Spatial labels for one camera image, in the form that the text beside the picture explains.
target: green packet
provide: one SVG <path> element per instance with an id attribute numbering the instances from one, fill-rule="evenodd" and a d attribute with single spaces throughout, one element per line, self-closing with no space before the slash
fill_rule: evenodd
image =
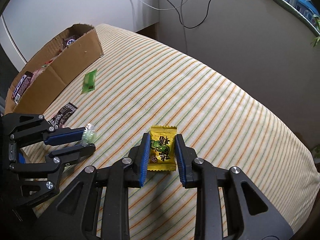
<path id="1" fill-rule="evenodd" d="M 96 74 L 97 74 L 97 69 L 87 73 L 84 76 L 82 93 L 88 93 L 89 91 L 92 91 L 95 89 L 94 83 L 96 81 Z"/>

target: striped fabric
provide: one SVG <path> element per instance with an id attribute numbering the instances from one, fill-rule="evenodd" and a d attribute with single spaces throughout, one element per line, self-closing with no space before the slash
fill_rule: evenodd
<path id="1" fill-rule="evenodd" d="M 213 165 L 239 166 L 294 231 L 307 219 L 320 176 L 310 152 L 272 112 L 201 62 L 147 37 L 106 24 L 96 27 L 104 56 L 80 74 L 45 111 L 48 120 L 66 103 L 78 110 L 65 126 L 93 123 L 96 152 L 69 167 L 60 189 L 88 165 L 102 168 L 127 156 L 152 125 L 178 127 L 186 145 Z M 84 75 L 97 69 L 96 89 L 81 94 Z M 59 147 L 26 147 L 33 163 Z M 35 208 L 40 215 L 52 202 Z M 226 216 L 223 210 L 224 234 Z M 196 189 L 178 172 L 148 172 L 145 186 L 129 189 L 132 240 L 193 239 Z M 100 235 L 101 212 L 97 235 Z"/>

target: yellow candy packet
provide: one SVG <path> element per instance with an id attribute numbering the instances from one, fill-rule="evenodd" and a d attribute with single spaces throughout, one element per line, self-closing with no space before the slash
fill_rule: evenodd
<path id="1" fill-rule="evenodd" d="M 176 134 L 176 127 L 151 127 L 148 171 L 176 170 L 176 162 L 174 160 L 174 137 Z"/>

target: cardboard box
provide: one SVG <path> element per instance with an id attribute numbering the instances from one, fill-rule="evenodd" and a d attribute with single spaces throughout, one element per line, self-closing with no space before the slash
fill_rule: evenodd
<path id="1" fill-rule="evenodd" d="M 81 37 L 59 54 L 62 39 L 72 35 Z M 40 69 L 45 62 L 57 55 L 58 57 L 34 80 L 16 104 L 11 97 L 24 73 Z M 68 84 L 102 55 L 102 47 L 93 26 L 74 24 L 67 28 L 44 45 L 13 80 L 5 100 L 5 114 L 43 114 Z"/>

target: white wall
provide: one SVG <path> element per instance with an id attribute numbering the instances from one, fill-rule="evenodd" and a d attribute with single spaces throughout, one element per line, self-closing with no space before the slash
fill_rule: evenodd
<path id="1" fill-rule="evenodd" d="M 143 0 L 155 7 L 158 0 Z M 26 61 L 74 23 L 107 23 L 130 31 L 159 21 L 159 13 L 137 0 L 11 0 L 3 13 L 8 30 Z M 0 22 L 0 36 L 5 29 Z M 23 63 L 8 38 L 1 45 L 18 70 Z"/>
<path id="2" fill-rule="evenodd" d="M 170 0 L 175 6 L 180 0 Z M 209 0 L 183 6 L 198 24 Z M 159 0 L 160 8 L 170 8 Z M 175 10 L 162 11 L 159 41 L 184 52 Z M 275 113 L 312 147 L 320 143 L 320 46 L 312 32 L 272 0 L 212 0 L 209 16 L 186 30 L 189 55 L 220 72 Z"/>

